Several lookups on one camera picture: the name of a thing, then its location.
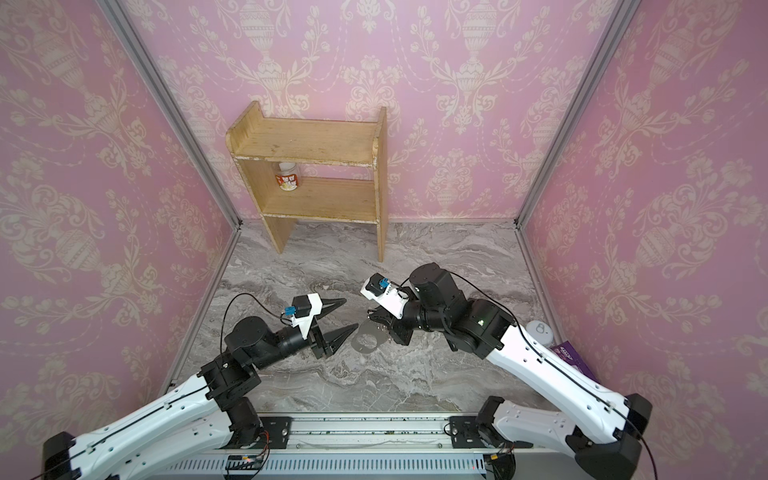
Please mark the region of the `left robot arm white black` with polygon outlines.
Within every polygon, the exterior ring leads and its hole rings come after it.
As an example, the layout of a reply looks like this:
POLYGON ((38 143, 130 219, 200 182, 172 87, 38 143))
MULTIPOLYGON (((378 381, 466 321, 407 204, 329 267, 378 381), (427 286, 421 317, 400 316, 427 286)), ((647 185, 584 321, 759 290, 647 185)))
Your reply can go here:
POLYGON ((162 397, 89 433, 46 440, 40 478, 147 479, 214 449, 268 450, 268 432, 248 393, 260 384, 261 370, 304 349, 318 359, 333 356, 356 327, 323 333, 318 322, 345 302, 298 296, 278 331, 258 316, 239 320, 222 337, 219 354, 162 397))

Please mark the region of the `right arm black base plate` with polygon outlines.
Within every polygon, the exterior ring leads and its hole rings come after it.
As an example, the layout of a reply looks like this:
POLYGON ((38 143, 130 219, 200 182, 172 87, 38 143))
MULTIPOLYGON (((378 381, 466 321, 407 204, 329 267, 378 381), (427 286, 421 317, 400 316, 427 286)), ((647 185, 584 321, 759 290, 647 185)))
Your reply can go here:
POLYGON ((504 452, 533 447, 530 442, 503 439, 489 427, 479 425, 475 416, 450 416, 443 432, 450 437, 454 449, 495 448, 504 452))

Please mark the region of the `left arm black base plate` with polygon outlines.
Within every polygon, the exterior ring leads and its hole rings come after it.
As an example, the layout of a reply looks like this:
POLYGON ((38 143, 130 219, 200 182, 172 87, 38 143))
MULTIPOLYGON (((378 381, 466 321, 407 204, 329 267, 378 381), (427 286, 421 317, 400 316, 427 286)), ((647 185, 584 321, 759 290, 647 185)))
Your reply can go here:
POLYGON ((267 415, 260 417, 254 425, 247 426, 243 430, 240 447, 257 450, 262 450, 265 447, 270 450, 285 450, 291 436, 292 423, 293 418, 291 416, 267 415))

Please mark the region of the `silver metal key holder plate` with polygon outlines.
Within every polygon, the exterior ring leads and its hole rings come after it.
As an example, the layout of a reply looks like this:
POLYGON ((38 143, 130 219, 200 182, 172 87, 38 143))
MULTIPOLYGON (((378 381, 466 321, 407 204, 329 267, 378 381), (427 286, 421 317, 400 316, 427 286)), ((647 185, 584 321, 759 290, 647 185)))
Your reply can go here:
POLYGON ((369 355, 388 340, 389 332, 384 325, 366 320, 351 338, 351 347, 363 355, 369 355))

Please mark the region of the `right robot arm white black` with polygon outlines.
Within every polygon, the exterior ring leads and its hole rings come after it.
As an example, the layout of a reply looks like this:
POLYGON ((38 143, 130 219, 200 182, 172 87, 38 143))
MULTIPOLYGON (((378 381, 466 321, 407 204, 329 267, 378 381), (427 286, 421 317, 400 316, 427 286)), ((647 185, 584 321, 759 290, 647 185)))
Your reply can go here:
POLYGON ((529 334, 489 295, 469 298, 459 275, 435 263, 416 268, 404 283, 372 274, 361 294, 376 306, 371 321, 392 340, 409 345, 415 331, 441 334, 452 351, 473 354, 506 370, 552 405, 547 411, 489 397, 475 424, 482 441, 503 452, 518 443, 564 454, 593 479, 630 479, 643 454, 653 406, 640 394, 624 396, 570 366, 529 334))

